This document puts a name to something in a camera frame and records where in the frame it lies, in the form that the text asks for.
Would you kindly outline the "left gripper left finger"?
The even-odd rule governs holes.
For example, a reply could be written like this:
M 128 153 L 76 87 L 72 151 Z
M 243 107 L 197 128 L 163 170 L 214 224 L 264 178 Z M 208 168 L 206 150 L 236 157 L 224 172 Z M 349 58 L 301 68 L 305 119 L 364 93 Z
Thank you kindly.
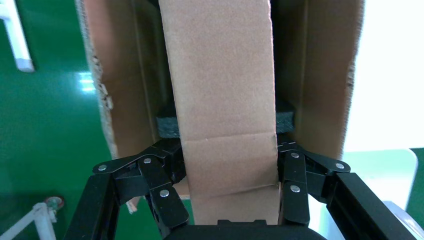
M 189 213 L 173 187 L 186 176 L 179 139 L 161 139 L 136 155 L 101 162 L 92 172 L 112 176 L 120 204 L 145 196 L 159 229 L 188 224 Z

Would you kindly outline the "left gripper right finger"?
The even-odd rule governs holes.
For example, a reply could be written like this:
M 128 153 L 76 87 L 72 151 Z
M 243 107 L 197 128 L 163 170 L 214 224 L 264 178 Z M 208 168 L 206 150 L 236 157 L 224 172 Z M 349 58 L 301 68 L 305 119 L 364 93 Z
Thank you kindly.
M 337 173 L 351 167 L 341 161 L 305 150 L 287 134 L 277 135 L 277 169 L 280 182 L 278 225 L 307 226 L 309 196 L 320 203 L 331 201 Z

